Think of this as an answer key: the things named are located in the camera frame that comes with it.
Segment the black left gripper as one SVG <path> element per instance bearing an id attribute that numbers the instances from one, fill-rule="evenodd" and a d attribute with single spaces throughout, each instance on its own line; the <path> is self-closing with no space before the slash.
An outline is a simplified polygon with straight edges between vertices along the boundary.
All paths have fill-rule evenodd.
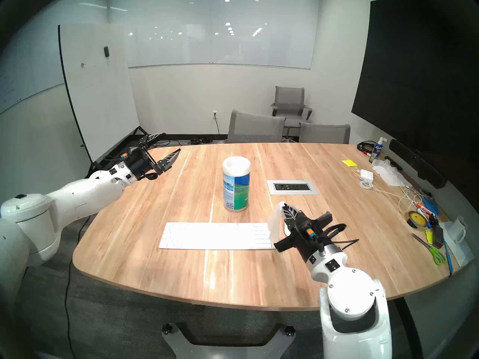
<path id="1" fill-rule="evenodd" d="M 138 140 L 138 145 L 128 147 L 128 169 L 136 179 L 156 179 L 162 173 L 165 173 L 173 166 L 178 158 L 181 149 L 177 149 L 160 161 L 154 161 L 147 147 L 165 140 L 167 134 L 149 134 L 144 135 Z"/>

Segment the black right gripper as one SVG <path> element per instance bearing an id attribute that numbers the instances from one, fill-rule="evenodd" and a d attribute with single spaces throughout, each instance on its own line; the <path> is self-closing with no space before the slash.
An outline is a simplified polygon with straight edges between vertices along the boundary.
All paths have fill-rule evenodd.
<path id="1" fill-rule="evenodd" d="M 310 260 L 316 252 L 319 257 L 325 257 L 327 252 L 333 251 L 333 242 L 325 235 L 323 228 L 332 222 L 332 214 L 326 212 L 317 219 L 308 218 L 294 206 L 282 203 L 282 217 L 285 223 L 285 232 L 288 236 L 274 243 L 278 252 L 296 248 L 304 262 Z"/>

